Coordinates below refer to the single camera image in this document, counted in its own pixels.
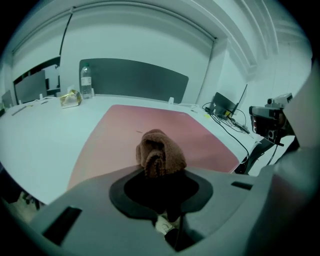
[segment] black cable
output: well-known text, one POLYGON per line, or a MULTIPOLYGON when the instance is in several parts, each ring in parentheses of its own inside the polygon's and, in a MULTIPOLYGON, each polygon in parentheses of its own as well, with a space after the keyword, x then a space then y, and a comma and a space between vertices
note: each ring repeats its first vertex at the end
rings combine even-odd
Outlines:
POLYGON ((179 230, 178 230, 178 235, 176 237, 174 249, 179 249, 179 245, 182 242, 182 236, 183 236, 183 228, 184 228, 184 214, 181 214, 180 216, 180 221, 179 221, 179 230))
POLYGON ((234 131, 236 131, 236 132, 238 132, 238 133, 245 134, 245 132, 242 131, 239 127, 235 126, 230 119, 228 119, 228 120, 225 122, 225 120, 223 120, 222 118, 220 118, 220 121, 221 121, 223 124, 225 124, 226 126, 230 127, 232 130, 234 130, 234 131))
POLYGON ((60 56, 61 56, 61 52, 62 52, 62 45, 64 44, 66 32, 67 32, 67 29, 68 29, 70 20, 71 20, 71 18, 72 18, 72 15, 73 15, 73 13, 71 13, 71 15, 70 15, 70 17, 69 17, 69 19, 68 19, 68 22, 66 23, 65 29, 64 29, 64 33, 63 33, 62 41, 61 41, 61 46, 60 46, 60 51, 59 51, 59 55, 60 55, 60 56))
POLYGON ((223 124, 225 124, 226 126, 229 126, 229 127, 231 127, 231 126, 232 126, 232 125, 230 125, 230 124, 228 123, 228 121, 223 120, 221 117, 216 116, 216 118, 218 118, 218 119, 220 120, 220 122, 222 122, 222 123, 223 123, 223 124))
POLYGON ((227 124, 231 125, 232 127, 235 126, 235 124, 232 122, 232 120, 230 120, 230 118, 228 118, 226 120, 227 124))
POLYGON ((277 151, 277 148, 278 148, 278 145, 276 145, 275 150, 274 150, 274 152, 273 152, 273 155, 271 156, 269 162, 266 164, 267 166, 271 163, 272 159, 274 159, 274 156, 275 156, 275 153, 276 153, 276 151, 277 151))
POLYGON ((248 150, 246 149, 246 147, 245 147, 244 145, 242 145, 242 143, 241 143, 236 137, 234 137, 232 134, 230 134, 230 133, 226 130, 226 128, 224 128, 220 123, 218 123, 218 122, 216 121, 216 119, 213 118, 212 115, 210 115, 210 117, 211 117, 218 125, 220 125, 220 126, 226 131, 227 134, 229 134, 232 138, 234 138, 234 139, 245 149, 246 154, 247 154, 247 158, 246 158, 246 160, 245 160, 244 162, 242 162, 241 164, 244 164, 245 162, 248 163, 248 160, 249 160, 249 156, 250 156, 250 155, 249 155, 249 152, 248 152, 248 150))
POLYGON ((228 121, 232 124, 233 127, 237 127, 235 125, 235 122, 236 122, 235 120, 232 120, 232 119, 229 118, 228 121))
POLYGON ((204 110, 204 106, 209 104, 209 103, 213 103, 213 102, 207 102, 207 103, 203 104, 202 109, 204 110))
POLYGON ((247 118, 246 118, 246 114, 242 111, 242 110, 240 110, 240 109, 236 109, 236 110, 239 110, 240 112, 242 112, 242 114, 244 115, 244 126, 246 126, 246 124, 247 124, 247 118))
POLYGON ((221 124, 221 120, 220 120, 219 117, 217 117, 216 115, 210 115, 210 116, 211 116, 211 118, 212 118, 214 121, 216 121, 219 125, 221 124))

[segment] pink mat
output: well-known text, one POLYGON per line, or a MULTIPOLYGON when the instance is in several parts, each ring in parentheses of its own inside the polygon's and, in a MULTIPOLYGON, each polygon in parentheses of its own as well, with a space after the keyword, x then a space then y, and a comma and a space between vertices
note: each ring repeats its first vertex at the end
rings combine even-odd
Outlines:
POLYGON ((186 113, 140 106, 113 105, 86 141, 68 188, 99 175, 135 166, 136 146, 144 133, 160 129, 182 149, 187 166, 229 173, 236 156, 186 113))

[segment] black opening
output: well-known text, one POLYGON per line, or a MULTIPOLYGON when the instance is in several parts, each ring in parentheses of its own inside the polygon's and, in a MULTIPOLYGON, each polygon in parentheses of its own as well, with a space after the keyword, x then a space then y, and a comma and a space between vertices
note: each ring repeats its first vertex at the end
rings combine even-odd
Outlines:
POLYGON ((69 206, 43 233, 43 236, 54 244, 61 245, 81 212, 81 209, 69 206))
POLYGON ((146 178, 140 172, 124 185, 124 192, 132 201, 158 214, 166 210, 172 222, 181 215, 181 204, 198 189, 197 182, 179 172, 161 178, 146 178))
POLYGON ((251 190, 251 188, 252 188, 251 184, 242 183, 242 182, 239 182, 239 181, 233 182, 231 184, 231 186, 238 187, 238 188, 245 189, 245 190, 251 190))

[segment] floor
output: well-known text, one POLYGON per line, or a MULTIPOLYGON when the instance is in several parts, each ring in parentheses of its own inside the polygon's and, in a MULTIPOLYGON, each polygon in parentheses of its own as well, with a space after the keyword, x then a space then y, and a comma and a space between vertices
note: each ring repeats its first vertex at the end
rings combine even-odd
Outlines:
POLYGON ((37 214, 38 210, 36 209, 36 205, 33 202, 30 202, 29 204, 27 204, 26 201, 23 199, 23 195, 24 193, 22 192, 20 194, 19 199, 13 203, 7 203, 3 199, 2 201, 13 216, 15 216, 16 218, 26 223, 30 223, 31 220, 37 214))

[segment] water bottle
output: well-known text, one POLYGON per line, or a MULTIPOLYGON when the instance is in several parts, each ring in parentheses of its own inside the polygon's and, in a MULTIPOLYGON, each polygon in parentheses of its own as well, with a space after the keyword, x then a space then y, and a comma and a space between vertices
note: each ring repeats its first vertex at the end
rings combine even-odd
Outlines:
POLYGON ((89 63, 85 63, 80 72, 81 77, 81 93, 84 99, 92 98, 91 90, 91 69, 89 63))

